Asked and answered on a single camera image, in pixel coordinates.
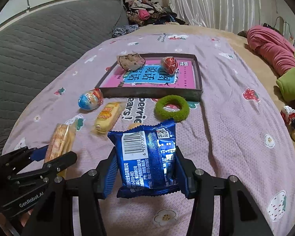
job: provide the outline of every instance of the sheer curtain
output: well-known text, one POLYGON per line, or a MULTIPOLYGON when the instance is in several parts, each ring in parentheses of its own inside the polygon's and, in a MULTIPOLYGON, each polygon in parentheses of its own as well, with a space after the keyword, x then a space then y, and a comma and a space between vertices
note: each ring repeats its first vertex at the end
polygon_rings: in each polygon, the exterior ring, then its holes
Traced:
POLYGON ((260 24, 260 0, 165 0, 190 25, 237 34, 260 24))

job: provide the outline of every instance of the patterned cloth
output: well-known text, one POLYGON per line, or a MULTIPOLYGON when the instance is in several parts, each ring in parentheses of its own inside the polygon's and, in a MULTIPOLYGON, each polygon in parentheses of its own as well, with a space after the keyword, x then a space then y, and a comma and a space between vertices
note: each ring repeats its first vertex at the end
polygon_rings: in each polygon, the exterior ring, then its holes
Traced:
MULTIPOLYGON (((28 105, 14 126, 3 154, 12 151, 22 138, 29 148, 44 146, 49 143, 57 123, 68 120, 70 123, 73 118, 79 118, 81 123, 72 147, 78 161, 67 169, 67 177, 81 176, 96 168, 113 148, 105 135, 91 134, 102 108, 112 101, 126 101, 127 107, 113 128, 125 131, 137 120, 145 125, 158 124, 154 115, 155 101, 150 98, 105 98, 100 108, 82 112, 78 97, 94 88, 106 68, 116 62, 117 55, 176 53, 176 50, 195 54, 203 85, 201 103, 189 104, 188 118, 176 124, 176 143, 184 157, 192 159, 197 168, 212 176, 238 176, 274 236, 286 236, 295 223, 292 140, 268 92, 225 39, 161 33, 160 37, 126 35, 103 42, 68 67, 28 105)), ((26 170, 41 168, 42 162, 32 163, 26 170)), ((181 192, 117 199, 120 186, 121 178, 117 175, 112 193, 106 200, 99 201, 107 235, 186 235, 193 200, 186 199, 181 192)), ((219 210, 219 197, 216 197, 213 236, 219 235, 219 210)), ((77 225, 74 233, 80 236, 75 198, 73 220, 77 225)))
POLYGON ((139 29, 138 25, 126 25, 126 26, 122 26, 122 27, 116 27, 112 31, 112 38, 117 38, 119 36, 132 33, 138 29, 139 29))

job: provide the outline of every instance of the metal bolt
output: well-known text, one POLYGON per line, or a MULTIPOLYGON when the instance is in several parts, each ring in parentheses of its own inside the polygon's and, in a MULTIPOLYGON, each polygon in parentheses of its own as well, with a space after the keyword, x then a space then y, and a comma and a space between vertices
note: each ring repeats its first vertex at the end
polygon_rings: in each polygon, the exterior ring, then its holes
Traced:
POLYGON ((238 178, 236 176, 230 176, 229 180, 232 181, 233 183, 236 183, 238 181, 238 178))
POLYGON ((196 169, 194 172, 199 176, 202 176, 205 173, 202 169, 196 169))
POLYGON ((61 176, 57 176, 57 177, 55 177, 54 181, 56 183, 60 183, 62 181, 62 177, 61 176))
POLYGON ((97 171, 96 170, 90 170, 88 172, 89 176, 95 176, 97 174, 97 171))

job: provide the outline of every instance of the fuzzy green hair tie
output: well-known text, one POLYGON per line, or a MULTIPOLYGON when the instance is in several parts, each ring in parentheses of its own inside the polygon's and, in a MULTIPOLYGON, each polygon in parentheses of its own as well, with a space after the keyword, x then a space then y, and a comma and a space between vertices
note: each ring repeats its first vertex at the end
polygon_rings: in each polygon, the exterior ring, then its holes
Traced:
POLYGON ((169 95, 158 100, 154 111, 155 114, 162 120, 173 118, 175 122, 181 122, 185 120, 189 115, 189 105, 183 97, 177 95, 169 95), (175 112, 164 110, 164 106, 169 104, 178 106, 180 110, 175 112))

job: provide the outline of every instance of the gray quilted cover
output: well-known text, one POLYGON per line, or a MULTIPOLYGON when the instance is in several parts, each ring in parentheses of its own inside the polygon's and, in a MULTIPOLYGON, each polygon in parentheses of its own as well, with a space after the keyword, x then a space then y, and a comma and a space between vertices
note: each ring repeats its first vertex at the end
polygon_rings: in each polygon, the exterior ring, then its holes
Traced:
POLYGON ((78 0, 36 11, 0 32, 0 153, 32 99, 127 24, 119 0, 78 0))

